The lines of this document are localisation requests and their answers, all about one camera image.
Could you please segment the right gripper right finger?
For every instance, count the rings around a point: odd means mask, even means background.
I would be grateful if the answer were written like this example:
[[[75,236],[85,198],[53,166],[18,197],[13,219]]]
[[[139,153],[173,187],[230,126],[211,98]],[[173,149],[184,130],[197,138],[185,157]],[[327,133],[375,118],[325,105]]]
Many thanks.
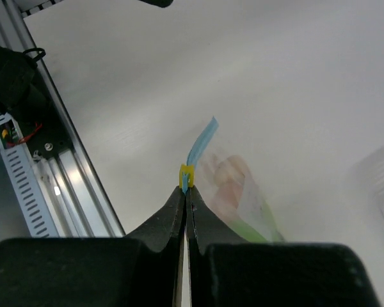
[[[192,306],[379,306],[359,257],[342,244],[250,243],[186,193]]]

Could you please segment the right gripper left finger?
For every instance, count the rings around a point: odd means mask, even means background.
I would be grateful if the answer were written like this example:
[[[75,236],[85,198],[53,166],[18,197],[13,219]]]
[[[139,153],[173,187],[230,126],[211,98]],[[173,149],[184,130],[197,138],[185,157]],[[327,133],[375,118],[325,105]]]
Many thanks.
[[[184,193],[120,238],[0,242],[0,306],[179,306]]]

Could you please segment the clear zip top bag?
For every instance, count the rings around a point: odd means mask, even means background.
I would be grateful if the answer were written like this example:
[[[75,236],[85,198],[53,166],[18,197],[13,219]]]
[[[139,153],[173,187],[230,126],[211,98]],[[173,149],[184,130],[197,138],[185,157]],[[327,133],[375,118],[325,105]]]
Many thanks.
[[[207,208],[234,233],[250,242],[283,242],[272,210],[252,172],[230,149],[215,118],[199,134],[180,167],[182,192],[196,187]]]

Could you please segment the yellow zip slider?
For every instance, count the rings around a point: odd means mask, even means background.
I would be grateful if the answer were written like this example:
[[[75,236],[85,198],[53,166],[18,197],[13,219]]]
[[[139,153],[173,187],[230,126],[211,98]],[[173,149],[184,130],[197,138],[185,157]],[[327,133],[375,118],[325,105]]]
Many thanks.
[[[195,167],[193,165],[181,164],[179,170],[179,187],[183,191],[194,187]]]

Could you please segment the green fake melon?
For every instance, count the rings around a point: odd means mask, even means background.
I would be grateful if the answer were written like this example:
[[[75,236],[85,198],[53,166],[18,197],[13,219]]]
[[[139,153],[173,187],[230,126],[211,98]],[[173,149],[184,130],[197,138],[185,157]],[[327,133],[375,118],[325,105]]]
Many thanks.
[[[266,242],[284,242],[282,234],[277,228],[275,219],[269,205],[262,201],[260,203],[239,204],[238,216],[250,227],[252,227]]]

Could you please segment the pink fake egg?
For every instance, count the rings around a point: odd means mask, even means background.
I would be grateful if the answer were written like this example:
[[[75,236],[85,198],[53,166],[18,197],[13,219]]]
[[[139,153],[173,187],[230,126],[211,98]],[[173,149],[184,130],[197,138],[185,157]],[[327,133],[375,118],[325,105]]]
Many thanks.
[[[232,181],[221,185],[211,201],[214,213],[223,219],[236,215],[242,192],[243,187],[238,182]]]

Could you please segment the beige fake garlic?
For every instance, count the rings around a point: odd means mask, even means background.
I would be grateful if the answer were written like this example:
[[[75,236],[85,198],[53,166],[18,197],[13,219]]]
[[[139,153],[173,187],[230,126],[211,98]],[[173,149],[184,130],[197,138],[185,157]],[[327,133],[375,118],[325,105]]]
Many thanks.
[[[214,169],[213,180],[217,186],[232,181],[243,184],[246,177],[251,175],[245,160],[240,155],[231,155],[217,164]]]

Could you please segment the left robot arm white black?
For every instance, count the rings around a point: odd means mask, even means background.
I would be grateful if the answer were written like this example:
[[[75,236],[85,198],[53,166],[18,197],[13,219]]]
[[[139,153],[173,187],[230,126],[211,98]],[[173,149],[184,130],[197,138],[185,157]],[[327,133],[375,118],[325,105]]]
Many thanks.
[[[173,0],[140,0],[140,1],[152,6],[159,7],[159,8],[167,8],[173,3]]]

